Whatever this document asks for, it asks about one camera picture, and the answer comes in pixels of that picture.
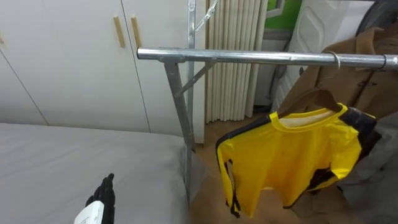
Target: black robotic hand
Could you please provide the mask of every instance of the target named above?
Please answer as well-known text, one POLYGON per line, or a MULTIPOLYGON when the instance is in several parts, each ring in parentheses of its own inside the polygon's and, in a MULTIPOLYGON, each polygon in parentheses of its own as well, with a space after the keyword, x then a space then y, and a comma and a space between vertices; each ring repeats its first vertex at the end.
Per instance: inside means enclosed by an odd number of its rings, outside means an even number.
POLYGON ((104 204, 104 213, 102 217, 102 224, 113 224, 114 223, 114 203, 115 196, 113 191, 113 180, 114 174, 108 175, 102 180, 102 184, 95 190, 94 195, 88 198, 86 207, 94 201, 101 201, 104 204))

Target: hanger hook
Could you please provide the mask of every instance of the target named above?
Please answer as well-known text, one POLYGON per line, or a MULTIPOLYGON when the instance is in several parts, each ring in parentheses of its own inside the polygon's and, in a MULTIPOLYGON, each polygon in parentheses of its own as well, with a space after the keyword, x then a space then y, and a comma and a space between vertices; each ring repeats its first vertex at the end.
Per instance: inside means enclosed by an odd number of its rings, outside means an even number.
POLYGON ((337 63, 337 70, 332 76, 323 78, 322 80, 333 78, 340 71, 340 68, 341 68, 340 58, 336 53, 332 52, 331 50, 327 50, 327 51, 325 51, 325 53, 330 53, 334 56, 335 62, 337 63))

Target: white wardrobe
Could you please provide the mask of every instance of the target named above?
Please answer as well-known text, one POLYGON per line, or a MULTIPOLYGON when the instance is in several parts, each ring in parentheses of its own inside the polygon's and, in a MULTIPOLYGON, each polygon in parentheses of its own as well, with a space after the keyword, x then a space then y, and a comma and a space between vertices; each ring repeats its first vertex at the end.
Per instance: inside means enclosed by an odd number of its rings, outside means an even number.
MULTIPOLYGON (((134 35, 145 47, 187 47, 186 0, 0 3, 0 122, 181 135, 163 64, 138 60, 134 35)), ((197 8, 199 19, 205 1, 197 8)), ((203 142, 204 80, 194 97, 203 142)))

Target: wooden handle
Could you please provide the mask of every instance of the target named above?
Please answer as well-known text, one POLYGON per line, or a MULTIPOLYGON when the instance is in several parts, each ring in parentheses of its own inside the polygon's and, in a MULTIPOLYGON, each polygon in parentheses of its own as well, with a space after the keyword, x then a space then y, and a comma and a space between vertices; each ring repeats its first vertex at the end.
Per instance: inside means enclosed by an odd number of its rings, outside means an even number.
POLYGON ((116 32, 118 33, 120 47, 124 48, 125 44, 124 44, 122 27, 120 26, 119 16, 114 16, 113 22, 114 22, 114 26, 116 28, 116 32))
POLYGON ((132 31, 134 33, 134 38, 136 40, 137 48, 139 48, 139 47, 141 47, 141 38, 140 38, 140 35, 139 35, 137 18, 135 18, 135 17, 131 18, 131 25, 132 25, 132 31))

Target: metal support strut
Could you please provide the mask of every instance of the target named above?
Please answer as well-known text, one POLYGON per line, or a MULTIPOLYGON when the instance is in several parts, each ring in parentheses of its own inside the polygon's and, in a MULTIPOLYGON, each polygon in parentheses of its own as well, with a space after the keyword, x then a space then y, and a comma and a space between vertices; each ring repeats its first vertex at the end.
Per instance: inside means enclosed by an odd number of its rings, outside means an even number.
POLYGON ((184 136, 184 142, 186 145, 185 150, 185 190, 187 191, 188 203, 190 201, 190 189, 191 189, 191 163, 192 163, 192 151, 194 150, 194 137, 191 127, 191 123, 188 118, 187 107, 185 105, 184 94, 177 94, 182 88, 180 70, 178 69, 178 63, 176 62, 165 62, 164 68, 166 70, 167 79, 169 81, 170 89, 173 94, 174 105, 177 110, 178 120, 180 121, 182 134, 184 136))
MULTIPOLYGON (((197 0, 188 0, 188 48, 194 49, 195 48, 195 19, 196 19, 196 14, 197 14, 197 0)), ((191 80, 193 78, 193 74, 195 72, 195 62, 188 62, 187 66, 187 80, 191 80)), ((190 131, 190 135, 192 137, 192 150, 194 150, 193 146, 195 143, 195 137, 193 137, 193 86, 188 89, 188 94, 187 94, 187 118, 188 118, 188 130, 190 131)), ((188 155, 191 154, 192 150, 188 147, 186 148, 186 152, 188 155)), ((185 163, 185 187, 187 188, 187 197, 188 197, 188 206, 190 204, 190 169, 191 165, 187 166, 188 159, 191 160, 191 155, 189 155, 189 158, 187 158, 187 161, 185 163)))
POLYGON ((187 91, 189 88, 191 88, 193 86, 193 84, 195 84, 197 81, 199 81, 199 79, 204 76, 204 74, 206 74, 206 72, 212 68, 212 66, 214 66, 216 64, 216 62, 208 62, 206 63, 205 66, 203 66, 203 68, 201 68, 201 70, 194 76, 192 77, 190 80, 188 80, 187 84, 185 84, 180 91, 178 91, 177 95, 183 94, 185 93, 185 91, 187 91))

